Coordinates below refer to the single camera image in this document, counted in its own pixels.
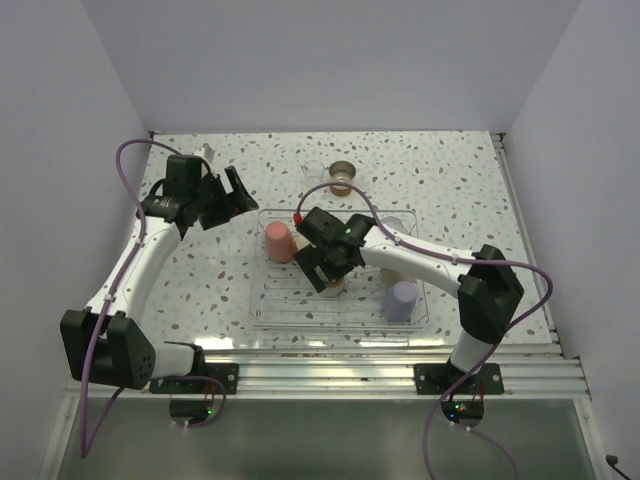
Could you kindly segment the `clear glass tumbler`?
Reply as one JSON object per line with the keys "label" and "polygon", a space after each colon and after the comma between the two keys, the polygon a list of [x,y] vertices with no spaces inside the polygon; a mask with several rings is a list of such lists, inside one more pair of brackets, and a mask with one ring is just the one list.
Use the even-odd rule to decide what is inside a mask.
{"label": "clear glass tumbler", "polygon": [[382,219],[382,223],[390,230],[400,234],[409,235],[410,230],[404,222],[396,216],[387,216]]}

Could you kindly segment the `steel cup back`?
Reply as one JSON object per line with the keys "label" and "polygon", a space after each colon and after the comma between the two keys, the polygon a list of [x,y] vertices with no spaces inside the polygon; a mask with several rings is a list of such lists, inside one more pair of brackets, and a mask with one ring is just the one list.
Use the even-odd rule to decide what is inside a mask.
{"label": "steel cup back", "polygon": [[339,197],[351,193],[351,184],[356,176],[356,167],[348,161],[336,161],[329,166],[329,177],[332,182],[330,191]]}

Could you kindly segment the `steel cup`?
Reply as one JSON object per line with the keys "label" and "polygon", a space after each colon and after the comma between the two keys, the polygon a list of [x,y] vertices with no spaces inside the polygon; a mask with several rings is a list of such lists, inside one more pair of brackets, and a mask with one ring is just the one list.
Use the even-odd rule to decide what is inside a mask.
{"label": "steel cup", "polygon": [[345,290],[345,279],[342,278],[335,282],[325,283],[325,288],[319,293],[323,298],[336,298]]}
{"label": "steel cup", "polygon": [[311,242],[307,240],[304,236],[302,235],[295,236],[295,247],[297,252],[302,251],[303,249],[305,249],[310,245],[311,245]]}
{"label": "steel cup", "polygon": [[336,161],[329,166],[329,177],[332,182],[330,191],[339,197],[351,193],[351,184],[356,176],[356,167],[348,161]]}

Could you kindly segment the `clear glass mug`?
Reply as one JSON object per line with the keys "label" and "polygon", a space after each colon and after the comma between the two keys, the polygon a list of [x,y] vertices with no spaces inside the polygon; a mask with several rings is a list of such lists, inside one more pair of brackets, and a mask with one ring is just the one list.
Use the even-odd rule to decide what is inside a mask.
{"label": "clear glass mug", "polygon": [[318,160],[310,160],[301,166],[301,170],[305,179],[305,184],[315,186],[321,184],[325,180],[326,167]]}

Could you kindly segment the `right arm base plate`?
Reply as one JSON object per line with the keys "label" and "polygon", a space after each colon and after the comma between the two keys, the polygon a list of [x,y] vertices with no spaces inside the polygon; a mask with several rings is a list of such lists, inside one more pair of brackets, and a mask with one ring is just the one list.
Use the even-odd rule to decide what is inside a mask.
{"label": "right arm base plate", "polygon": [[[442,395],[458,382],[464,372],[449,363],[418,363],[413,366],[413,378],[418,395]],[[498,364],[485,363],[454,390],[455,394],[502,395],[505,393]]]}

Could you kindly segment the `purple cup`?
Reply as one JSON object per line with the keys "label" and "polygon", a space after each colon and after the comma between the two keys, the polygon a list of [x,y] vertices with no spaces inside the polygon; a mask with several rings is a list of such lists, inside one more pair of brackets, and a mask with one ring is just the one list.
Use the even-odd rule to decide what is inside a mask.
{"label": "purple cup", "polygon": [[411,319],[418,299],[414,283],[400,281],[386,289],[382,312],[388,322],[407,322]]}

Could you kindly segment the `tall beige cup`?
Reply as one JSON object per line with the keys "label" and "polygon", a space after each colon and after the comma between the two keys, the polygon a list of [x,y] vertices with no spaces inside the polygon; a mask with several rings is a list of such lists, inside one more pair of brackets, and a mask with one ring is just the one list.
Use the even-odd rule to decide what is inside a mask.
{"label": "tall beige cup", "polygon": [[396,285],[399,282],[409,282],[414,283],[415,278],[406,273],[402,273],[399,271],[381,268],[380,269],[381,280],[386,288],[390,288]]}

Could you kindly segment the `pink cup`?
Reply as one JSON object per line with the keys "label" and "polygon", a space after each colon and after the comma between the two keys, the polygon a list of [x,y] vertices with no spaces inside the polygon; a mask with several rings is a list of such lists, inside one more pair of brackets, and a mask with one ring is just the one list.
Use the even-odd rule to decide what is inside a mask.
{"label": "pink cup", "polygon": [[271,261],[284,264],[293,260],[296,245],[289,227],[281,221],[269,223],[265,229],[265,248]]}

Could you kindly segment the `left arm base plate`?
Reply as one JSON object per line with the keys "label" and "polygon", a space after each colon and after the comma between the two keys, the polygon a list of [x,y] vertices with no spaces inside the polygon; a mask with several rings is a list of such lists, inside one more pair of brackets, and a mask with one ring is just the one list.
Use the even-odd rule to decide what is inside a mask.
{"label": "left arm base plate", "polygon": [[214,392],[234,395],[240,378],[237,363],[207,363],[201,374],[152,380],[149,392],[153,394],[189,395]]}

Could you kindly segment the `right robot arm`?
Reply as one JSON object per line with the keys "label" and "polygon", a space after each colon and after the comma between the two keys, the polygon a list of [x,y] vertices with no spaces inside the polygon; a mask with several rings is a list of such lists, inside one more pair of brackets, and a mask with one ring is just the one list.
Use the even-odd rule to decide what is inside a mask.
{"label": "right robot arm", "polygon": [[427,377],[461,393],[480,382],[477,363],[502,341],[524,295],[499,249],[440,249],[377,218],[354,214],[343,222],[318,207],[293,219],[310,242],[294,258],[317,292],[357,267],[372,267],[405,274],[456,299],[462,333],[447,362]]}

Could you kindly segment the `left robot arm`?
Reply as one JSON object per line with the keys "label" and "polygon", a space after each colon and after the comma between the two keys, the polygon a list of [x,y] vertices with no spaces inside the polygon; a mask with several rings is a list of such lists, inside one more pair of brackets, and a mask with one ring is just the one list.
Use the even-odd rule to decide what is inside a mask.
{"label": "left robot arm", "polygon": [[138,322],[156,280],[187,231],[208,230],[257,209],[235,167],[214,174],[203,158],[171,155],[166,173],[139,202],[131,236],[107,280],[81,310],[68,310],[60,331],[72,377],[140,390],[172,377],[185,392],[208,379],[200,347],[152,343]]}

